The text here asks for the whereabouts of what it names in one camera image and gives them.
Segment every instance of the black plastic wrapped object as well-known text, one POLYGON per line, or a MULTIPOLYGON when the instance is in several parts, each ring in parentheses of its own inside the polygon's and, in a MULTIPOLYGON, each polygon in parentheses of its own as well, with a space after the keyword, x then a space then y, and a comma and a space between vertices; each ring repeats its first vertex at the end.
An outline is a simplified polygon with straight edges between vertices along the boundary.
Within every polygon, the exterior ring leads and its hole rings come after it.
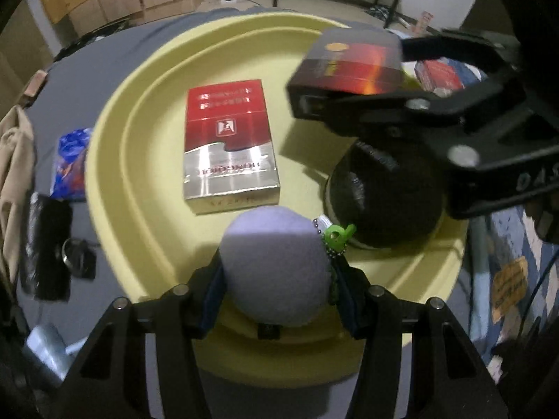
POLYGON ((425 237, 441 217, 443 193, 422 148, 390 139, 355 142, 328 179, 325 204, 336 224, 357 226, 352 243, 392 247, 425 237))
POLYGON ((69 297, 71 274, 61 257, 70 237, 72 208, 67 201, 33 193, 25 228, 21 287, 27 294, 46 301, 69 297))

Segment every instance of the yellow plastic tray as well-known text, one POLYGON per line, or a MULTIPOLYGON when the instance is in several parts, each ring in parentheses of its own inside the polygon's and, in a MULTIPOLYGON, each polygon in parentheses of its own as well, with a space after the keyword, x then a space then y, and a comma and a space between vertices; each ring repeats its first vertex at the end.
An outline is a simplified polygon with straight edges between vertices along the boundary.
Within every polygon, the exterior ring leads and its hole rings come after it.
MULTIPOLYGON (((186 92, 194 86, 261 79, 281 181, 280 204, 308 217, 322 212, 328 173, 353 141, 291 116, 285 85, 327 28, 303 14, 267 13, 201 25, 163 46, 116 90, 88 154, 93 223, 122 288, 134 302, 157 298, 206 265, 239 214, 195 216, 182 199, 186 92)), ((350 248, 351 265, 402 299, 447 298, 463 253, 464 222, 443 218, 422 244, 389 251, 350 248)), ((354 373, 362 343, 334 307, 278 342, 256 339, 256 324, 226 298, 216 327, 195 346, 198 364, 219 376, 268 387, 323 383, 354 373)))

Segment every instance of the brown tag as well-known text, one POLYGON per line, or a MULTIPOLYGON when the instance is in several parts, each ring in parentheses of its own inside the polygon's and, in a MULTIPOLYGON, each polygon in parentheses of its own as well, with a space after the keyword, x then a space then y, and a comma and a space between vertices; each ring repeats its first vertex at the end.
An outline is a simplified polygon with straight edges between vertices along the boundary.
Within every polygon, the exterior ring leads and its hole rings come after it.
POLYGON ((503 266, 495 274, 491 285, 491 314, 497 323, 509 309, 526 295, 528 289, 528 262, 524 256, 503 266))

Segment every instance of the beige cloth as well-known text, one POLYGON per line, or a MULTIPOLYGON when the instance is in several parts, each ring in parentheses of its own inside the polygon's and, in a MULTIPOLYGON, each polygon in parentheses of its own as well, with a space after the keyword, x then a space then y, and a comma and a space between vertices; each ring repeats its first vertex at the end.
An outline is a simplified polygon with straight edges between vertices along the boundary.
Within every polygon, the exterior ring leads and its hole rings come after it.
POLYGON ((16 105, 0 121, 0 280, 11 298, 21 254, 23 209, 34 165, 33 127, 16 105))

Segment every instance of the blue plastic package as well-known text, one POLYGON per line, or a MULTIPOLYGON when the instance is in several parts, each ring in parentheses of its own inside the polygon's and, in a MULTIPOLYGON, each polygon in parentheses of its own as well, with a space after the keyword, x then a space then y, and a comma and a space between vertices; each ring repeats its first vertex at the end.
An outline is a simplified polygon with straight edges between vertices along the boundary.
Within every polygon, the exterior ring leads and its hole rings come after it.
POLYGON ((86 155, 91 129, 78 129, 58 139, 50 196, 65 200, 85 200, 86 155))

